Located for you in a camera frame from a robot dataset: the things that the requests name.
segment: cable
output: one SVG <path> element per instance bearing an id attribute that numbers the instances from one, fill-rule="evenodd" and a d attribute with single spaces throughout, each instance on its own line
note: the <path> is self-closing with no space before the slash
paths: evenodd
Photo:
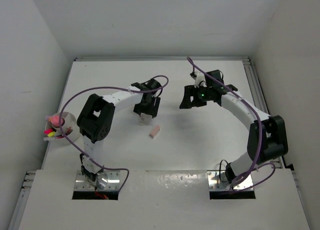
<path id="1" fill-rule="evenodd" d="M 222 165 L 223 161 L 225 161 L 227 165 L 229 164 L 228 161 L 225 160 L 225 159 L 222 159 L 222 160 L 220 161 L 220 164 L 219 164 L 219 179 L 220 179 L 220 182 L 226 183 L 226 182 L 228 182 L 228 180 L 227 180 L 227 181 L 222 181 L 222 180 L 221 180 L 221 165 Z"/>
<path id="2" fill-rule="evenodd" d="M 253 187 L 256 187 L 258 186 L 259 184 L 262 184 L 263 182 L 267 181 L 269 178 L 271 178 L 271 176 L 275 173 L 276 171 L 276 166 L 274 165 L 274 163 L 264 163 L 264 164 L 261 164 L 259 165 L 257 168 L 254 168 L 253 170 L 258 170 L 260 168 L 262 168 L 263 166 L 266 166 L 266 165 L 272 165 L 272 172 L 271 174 L 269 174 L 265 179 L 261 180 L 260 182 L 256 183 L 256 184 L 253 184 L 252 186 L 250 187 L 247 187 L 247 188 L 244 188 L 244 189 L 240 189 L 240 190 L 231 190 L 231 187 L 228 191 L 224 191 L 224 192 L 220 192 L 220 194 L 222 195 L 225 195 L 225 194 L 235 194 L 235 193 L 239 193 L 239 192 L 243 192 L 244 190 L 247 190 L 247 189 L 250 189 L 250 188 L 253 188 Z"/>
<path id="3" fill-rule="evenodd" d="M 261 151 L 261 146 L 262 146 L 262 122 L 261 119 L 258 115 L 258 113 L 255 111 L 255 109 L 253 109 L 253 107 L 246 102 L 244 99 L 241 98 L 240 95 L 238 95 L 235 91 L 233 91 L 232 89 L 230 89 L 228 86 L 224 85 L 223 83 L 221 83 L 220 81 L 218 81 L 217 79 L 213 78 L 212 76 L 208 75 L 207 73 L 205 73 L 202 69 L 200 69 L 197 65 L 194 64 L 193 60 L 190 57 L 186 58 L 189 63 L 196 68 L 197 70 L 199 70 L 202 74 L 204 74 L 206 77 L 208 77 L 209 79 L 213 80 L 215 83 L 219 84 L 220 86 L 222 86 L 223 88 L 227 89 L 230 93 L 232 93 L 235 97 L 237 97 L 238 99 L 241 99 L 241 102 L 252 111 L 252 113 L 256 116 L 257 122 L 258 122 L 258 127 L 259 127 L 259 138 L 258 138 L 258 146 L 256 149 L 256 154 L 255 157 L 253 159 L 253 162 L 249 168 L 249 170 L 244 174 L 243 178 L 240 179 L 239 176 L 237 176 L 235 179 L 233 179 L 233 181 L 231 182 L 231 186 L 235 186 L 238 185 L 240 183 L 242 183 L 249 175 L 250 173 L 253 171 L 253 169 L 255 168 L 255 165 L 257 164 L 258 161 L 258 157 L 260 155 L 260 151 Z"/>
<path id="4" fill-rule="evenodd" d="M 168 83 L 169 83 L 169 79 L 168 77 L 166 77 L 165 75 L 157 75 L 155 77 L 153 77 L 152 79 L 154 78 L 158 78 L 158 77 L 162 77 L 162 78 L 165 78 L 166 79 L 166 83 L 162 86 L 162 87 L 159 87 L 157 89 L 153 89 L 153 90 L 146 90 L 146 91 L 136 91 L 136 90 L 130 90 L 130 92 L 132 93 L 141 93 L 141 94 L 148 94 L 148 93 L 154 93 L 155 91 L 158 91 L 158 90 L 162 90 L 163 88 L 165 88 Z M 77 144 L 75 144 L 64 132 L 64 130 L 62 129 L 62 113 L 64 112 L 65 108 L 67 107 L 67 105 L 74 99 L 76 98 L 77 96 L 83 94 L 83 93 L 86 93 L 88 91 L 91 91 L 91 90 L 96 90 L 96 89 L 116 89 L 116 90 L 121 90 L 121 91 L 127 91 L 129 92 L 128 89 L 125 89 L 125 88 L 119 88 L 119 87 L 110 87 L 110 86 L 102 86 L 102 87 L 93 87 L 93 88 L 89 88 L 89 89 L 85 89 L 85 90 L 82 90 L 80 91 L 79 93 L 75 94 L 74 96 L 72 96 L 65 104 L 64 106 L 62 107 L 61 111 L 60 111 L 60 115 L 59 115 L 59 128 L 60 128 L 60 131 L 61 131 L 61 134 L 65 137 L 65 139 L 67 139 L 69 141 L 69 143 L 71 143 L 76 149 L 78 149 L 83 155 L 85 155 L 86 157 L 88 157 L 90 159 L 91 162 L 93 162 L 95 165 L 97 165 L 99 168 L 102 168 L 104 170 L 111 170 L 111 171 L 126 171 L 127 174 L 126 174 L 126 177 L 124 179 L 124 182 L 122 183 L 121 187 L 119 188 L 119 193 L 120 193 L 120 190 L 124 187 L 128 177 L 129 177 L 129 174 L 130 174 L 130 171 L 129 169 L 127 168 L 107 168 L 105 166 L 102 166 L 100 164 L 98 164 L 94 159 L 92 159 L 89 154 L 87 154 L 85 151 L 83 151 Z"/>
<path id="5" fill-rule="evenodd" d="M 158 98 L 162 94 L 163 89 L 160 90 L 160 93 L 156 96 Z"/>
<path id="6" fill-rule="evenodd" d="M 94 194 L 95 194 L 96 196 L 102 198 L 102 199 L 107 199 L 107 198 L 108 198 L 106 195 L 98 193 L 97 190 L 95 190 Z"/>

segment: pen holder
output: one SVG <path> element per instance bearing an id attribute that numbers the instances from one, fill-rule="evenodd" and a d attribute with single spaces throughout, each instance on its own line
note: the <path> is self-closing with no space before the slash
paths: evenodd
<path id="1" fill-rule="evenodd" d="M 76 117 L 69 113 L 69 112 L 63 112 L 62 117 L 64 118 L 64 124 L 62 126 L 63 131 L 66 133 L 68 129 L 70 129 L 70 133 L 68 134 L 68 138 L 71 139 L 73 142 L 76 141 L 79 136 L 80 136 L 80 130 L 79 127 L 77 126 L 77 119 Z M 61 135 L 60 128 L 58 126 L 53 126 L 51 122 L 47 121 L 45 124 L 45 130 L 54 128 L 56 129 L 55 136 Z M 70 142 L 66 138 L 55 138 L 55 137 L 47 137 L 44 138 L 46 141 L 54 141 L 59 144 L 69 144 Z"/>

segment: red wire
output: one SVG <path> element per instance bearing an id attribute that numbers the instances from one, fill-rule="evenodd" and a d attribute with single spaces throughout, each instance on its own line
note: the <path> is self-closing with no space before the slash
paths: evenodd
<path id="1" fill-rule="evenodd" d="M 98 196 L 98 197 L 100 197 L 102 199 L 107 199 L 108 198 L 106 195 L 104 195 L 104 194 L 102 195 L 102 194 L 98 193 L 97 191 L 95 191 L 94 193 L 95 193 L 96 196 Z"/>

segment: pink eraser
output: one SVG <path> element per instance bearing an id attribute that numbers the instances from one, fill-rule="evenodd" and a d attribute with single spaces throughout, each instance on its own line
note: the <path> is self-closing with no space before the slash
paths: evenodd
<path id="1" fill-rule="evenodd" d="M 158 134 L 159 130 L 160 130 L 160 126 L 156 125 L 155 128 L 152 129 L 149 135 L 154 139 L 155 136 Z"/>
<path id="2" fill-rule="evenodd" d="M 61 119 L 62 119 L 61 125 L 63 125 L 65 123 L 65 119 L 64 118 L 61 118 Z M 51 123 L 54 126 L 59 126 L 59 116 L 58 115 L 52 116 Z"/>

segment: black bracket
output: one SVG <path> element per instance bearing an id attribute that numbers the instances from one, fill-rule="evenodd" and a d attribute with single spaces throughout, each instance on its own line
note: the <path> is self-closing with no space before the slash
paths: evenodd
<path id="1" fill-rule="evenodd" d="M 255 158 L 259 139 L 259 126 L 255 121 L 250 125 L 247 152 L 250 158 Z M 278 158 L 288 152 L 288 142 L 285 121 L 279 115 L 262 121 L 262 146 L 257 164 Z"/>
<path id="2" fill-rule="evenodd" d="M 141 91 L 149 91 L 149 90 L 160 88 L 161 84 L 155 79 L 150 79 L 148 82 L 145 82 L 142 84 L 133 83 L 131 86 L 136 87 Z M 159 109 L 160 100 L 161 100 L 160 97 L 154 97 L 155 94 L 156 94 L 156 91 L 143 94 L 141 103 L 136 104 L 134 106 L 134 109 L 133 109 L 134 113 L 138 115 L 141 115 L 143 113 L 143 114 L 151 115 L 152 118 L 155 118 L 158 114 L 158 109 Z"/>
<path id="3" fill-rule="evenodd" d="M 213 70 L 207 72 L 210 76 L 217 79 L 221 83 L 224 80 L 221 78 L 221 72 L 219 70 Z M 187 85 L 184 88 L 183 100 L 180 104 L 180 109 L 191 109 L 192 107 L 202 107 L 207 105 L 207 101 L 213 101 L 221 106 L 221 97 L 227 94 L 229 91 L 224 87 L 215 83 L 213 80 L 205 76 L 206 87 L 194 85 Z M 231 90 L 237 91 L 232 84 L 227 85 Z"/>
<path id="4" fill-rule="evenodd" d="M 102 96 L 90 95 L 76 121 L 80 133 L 92 143 L 104 139 L 110 131 L 114 110 L 114 104 L 106 102 Z"/>

